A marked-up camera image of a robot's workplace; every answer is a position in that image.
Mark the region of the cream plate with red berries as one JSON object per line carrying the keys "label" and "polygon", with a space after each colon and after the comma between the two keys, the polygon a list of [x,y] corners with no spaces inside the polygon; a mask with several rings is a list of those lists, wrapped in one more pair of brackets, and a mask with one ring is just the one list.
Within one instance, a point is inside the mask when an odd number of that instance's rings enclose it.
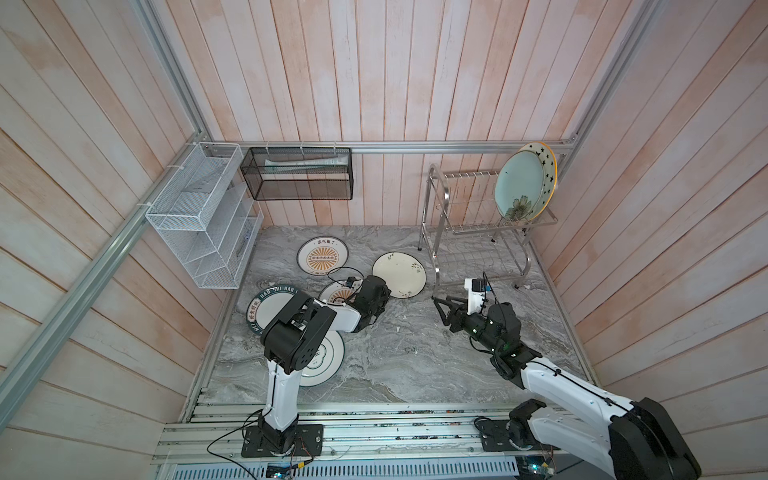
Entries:
{"label": "cream plate with red berries", "polygon": [[403,252],[388,252],[373,264],[372,274],[383,279],[391,296],[409,299],[420,294],[426,286],[427,275],[421,262]]}

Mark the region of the white plate green clover outline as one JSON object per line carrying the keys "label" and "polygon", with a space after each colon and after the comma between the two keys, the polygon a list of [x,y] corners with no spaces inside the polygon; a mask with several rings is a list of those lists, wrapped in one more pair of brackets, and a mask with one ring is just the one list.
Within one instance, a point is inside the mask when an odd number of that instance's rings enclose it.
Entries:
{"label": "white plate green clover outline", "polygon": [[338,331],[330,331],[311,362],[302,370],[302,387],[318,386],[331,379],[341,367],[345,356],[344,341]]}

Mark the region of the mint green flower plate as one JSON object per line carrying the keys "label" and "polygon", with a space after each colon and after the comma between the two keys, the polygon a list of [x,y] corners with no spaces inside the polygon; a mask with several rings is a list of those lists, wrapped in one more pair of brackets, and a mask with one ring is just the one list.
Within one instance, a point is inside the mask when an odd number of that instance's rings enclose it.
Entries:
{"label": "mint green flower plate", "polygon": [[498,173],[494,200],[500,215],[511,222],[532,220],[541,210],[545,171],[539,156],[520,151]]}

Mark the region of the white star patterned plate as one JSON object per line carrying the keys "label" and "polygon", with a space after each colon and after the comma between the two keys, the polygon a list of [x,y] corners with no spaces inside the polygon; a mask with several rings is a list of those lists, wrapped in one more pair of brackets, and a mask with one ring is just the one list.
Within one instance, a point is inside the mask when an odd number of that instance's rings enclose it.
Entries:
{"label": "white star patterned plate", "polygon": [[529,201],[525,219],[532,221],[548,206],[558,186],[557,155],[542,142],[528,143],[520,151],[528,153],[521,177],[526,188],[524,196]]}

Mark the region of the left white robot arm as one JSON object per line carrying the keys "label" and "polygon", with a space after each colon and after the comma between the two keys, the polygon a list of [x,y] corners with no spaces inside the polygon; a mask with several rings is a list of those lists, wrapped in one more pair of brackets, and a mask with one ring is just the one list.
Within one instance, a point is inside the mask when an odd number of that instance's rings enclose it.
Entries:
{"label": "left white robot arm", "polygon": [[242,457],[321,454],[324,427],[299,422],[302,372],[328,333],[366,328],[384,312],[390,295],[385,280],[369,275],[350,304],[329,304],[298,291],[277,311],[261,334],[269,368],[267,400],[256,420],[243,428]]}

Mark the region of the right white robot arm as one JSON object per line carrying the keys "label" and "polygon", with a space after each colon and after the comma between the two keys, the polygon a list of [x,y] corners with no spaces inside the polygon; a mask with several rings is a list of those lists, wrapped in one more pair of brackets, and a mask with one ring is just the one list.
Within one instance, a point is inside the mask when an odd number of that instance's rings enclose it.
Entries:
{"label": "right white robot arm", "polygon": [[512,446],[551,445],[614,479],[701,476],[692,450],[659,402],[633,401],[566,373],[522,341],[521,322],[510,303],[487,305],[453,296],[433,302],[450,331],[479,342],[503,379],[533,394],[509,414]]}

